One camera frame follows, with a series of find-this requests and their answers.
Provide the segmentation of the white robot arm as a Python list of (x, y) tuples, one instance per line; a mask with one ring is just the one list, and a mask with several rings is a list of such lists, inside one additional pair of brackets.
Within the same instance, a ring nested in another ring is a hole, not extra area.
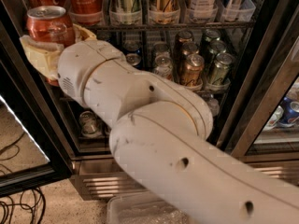
[(207, 142), (212, 114), (192, 91), (126, 62), (121, 51), (77, 27), (66, 47), (21, 45), (38, 71), (111, 129), (109, 148), (132, 179), (200, 224), (299, 224), (299, 189)]

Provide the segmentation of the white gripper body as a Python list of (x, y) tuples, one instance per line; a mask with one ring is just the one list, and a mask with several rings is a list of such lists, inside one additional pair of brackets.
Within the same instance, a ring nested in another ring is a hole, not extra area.
[(123, 57), (120, 50), (103, 40), (85, 40), (71, 45), (59, 57), (59, 86), (67, 96), (85, 106), (83, 92), (93, 70), (104, 62)]

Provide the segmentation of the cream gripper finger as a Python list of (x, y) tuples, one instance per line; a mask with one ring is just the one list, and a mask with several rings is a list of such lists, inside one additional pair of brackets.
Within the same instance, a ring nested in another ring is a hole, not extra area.
[(96, 39), (96, 34), (94, 34), (92, 31), (78, 24), (73, 25), (73, 30), (75, 33), (75, 40), (74, 40), (75, 43), (78, 43), (80, 41), (89, 41), (89, 40)]
[(44, 77), (58, 79), (58, 60), (64, 45), (34, 41), (29, 35), (20, 38), (21, 46), (29, 63)]

